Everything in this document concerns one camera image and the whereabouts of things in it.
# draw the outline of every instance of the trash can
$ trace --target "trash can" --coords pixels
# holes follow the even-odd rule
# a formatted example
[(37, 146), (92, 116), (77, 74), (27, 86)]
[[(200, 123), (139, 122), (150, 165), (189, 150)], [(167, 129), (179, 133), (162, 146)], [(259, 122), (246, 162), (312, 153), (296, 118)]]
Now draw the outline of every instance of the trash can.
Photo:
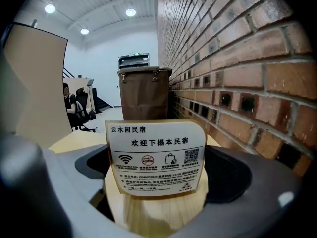
[(124, 120), (167, 119), (171, 72), (170, 68), (160, 67), (125, 68), (117, 72)]

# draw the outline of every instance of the brick wall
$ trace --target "brick wall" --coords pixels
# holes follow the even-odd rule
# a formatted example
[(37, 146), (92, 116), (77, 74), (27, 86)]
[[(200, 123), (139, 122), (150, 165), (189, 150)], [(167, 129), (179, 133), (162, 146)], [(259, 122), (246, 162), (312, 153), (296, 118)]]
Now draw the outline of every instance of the brick wall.
[(302, 176), (317, 150), (317, 68), (283, 0), (158, 0), (176, 118)]

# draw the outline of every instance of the white wall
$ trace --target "white wall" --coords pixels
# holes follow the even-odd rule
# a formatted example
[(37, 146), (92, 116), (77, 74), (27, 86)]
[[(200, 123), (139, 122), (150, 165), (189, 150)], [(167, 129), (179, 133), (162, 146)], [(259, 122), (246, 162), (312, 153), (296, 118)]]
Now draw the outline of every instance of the white wall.
[(113, 36), (85, 51), (83, 77), (94, 79), (97, 95), (111, 106), (120, 106), (118, 57), (129, 53), (150, 53), (150, 66), (158, 66), (158, 39), (155, 29)]
[(75, 77), (94, 79), (98, 97), (111, 106), (121, 105), (118, 57), (131, 52), (150, 53), (150, 66), (159, 65), (157, 32), (153, 26), (137, 26), (119, 33), (107, 31), (105, 36), (84, 43), (80, 34), (68, 30), (67, 24), (51, 15), (20, 11), (14, 21), (31, 25), (34, 19), (38, 23), (36, 28), (68, 39), (64, 67)]

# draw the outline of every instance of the recessed light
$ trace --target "recessed light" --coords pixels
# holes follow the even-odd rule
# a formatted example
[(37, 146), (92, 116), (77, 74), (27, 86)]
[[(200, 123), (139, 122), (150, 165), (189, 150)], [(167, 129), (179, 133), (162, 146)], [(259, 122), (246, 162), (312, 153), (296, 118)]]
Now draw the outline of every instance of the recessed light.
[(127, 9), (125, 14), (129, 17), (133, 17), (136, 14), (136, 11), (134, 9)]
[(48, 4), (45, 6), (45, 11), (47, 13), (53, 13), (55, 11), (55, 6), (52, 4)]
[(86, 35), (86, 34), (89, 34), (89, 30), (86, 29), (86, 28), (83, 28), (80, 30), (80, 33), (83, 34), (83, 35)]

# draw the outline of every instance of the table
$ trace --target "table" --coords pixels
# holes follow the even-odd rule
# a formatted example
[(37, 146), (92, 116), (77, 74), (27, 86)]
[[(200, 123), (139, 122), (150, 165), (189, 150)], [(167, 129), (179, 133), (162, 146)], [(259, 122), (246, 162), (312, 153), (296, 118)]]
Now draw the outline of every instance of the table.
[[(49, 149), (60, 154), (67, 151), (106, 144), (106, 136), (98, 133), (75, 131)], [(208, 145), (220, 146), (208, 135)], [(195, 192), (166, 197), (135, 197), (120, 194), (110, 167), (105, 177), (105, 192), (117, 225), (145, 237), (167, 237), (203, 208), (208, 180), (203, 170)]]
[(52, 145), (49, 150), (64, 153), (100, 144), (107, 144), (105, 135), (76, 130)]

